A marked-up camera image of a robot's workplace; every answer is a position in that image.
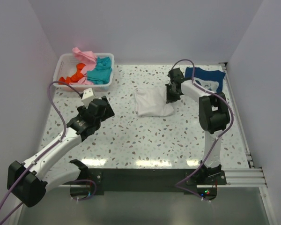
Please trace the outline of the white t-shirt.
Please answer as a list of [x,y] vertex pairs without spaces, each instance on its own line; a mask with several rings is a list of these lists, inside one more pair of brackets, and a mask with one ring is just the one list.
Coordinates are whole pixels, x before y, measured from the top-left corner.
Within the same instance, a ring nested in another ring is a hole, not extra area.
[[166,87],[136,89],[135,111],[138,116],[166,117],[174,113],[171,104],[166,103]]

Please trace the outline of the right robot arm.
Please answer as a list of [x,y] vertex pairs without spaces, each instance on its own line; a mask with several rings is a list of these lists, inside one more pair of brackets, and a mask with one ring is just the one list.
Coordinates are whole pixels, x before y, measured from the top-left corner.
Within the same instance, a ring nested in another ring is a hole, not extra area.
[[191,179],[195,183],[210,184],[222,171],[220,152],[222,136],[232,127],[233,112],[224,93],[210,91],[197,82],[194,77],[184,77],[179,68],[169,71],[170,82],[166,84],[166,103],[173,103],[186,95],[199,105],[199,123],[205,134],[203,160],[190,175],[178,182]]

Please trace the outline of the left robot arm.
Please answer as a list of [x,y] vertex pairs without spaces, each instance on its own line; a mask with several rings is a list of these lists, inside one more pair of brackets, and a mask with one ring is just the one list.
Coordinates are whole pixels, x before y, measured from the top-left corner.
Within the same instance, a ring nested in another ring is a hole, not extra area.
[[7,188],[27,207],[38,204],[46,192],[71,181],[84,183],[88,167],[81,161],[70,161],[71,169],[56,178],[47,173],[71,149],[93,135],[101,123],[115,115],[107,97],[93,99],[88,107],[77,108],[78,115],[72,118],[64,131],[48,146],[23,163],[14,161],[8,168]]

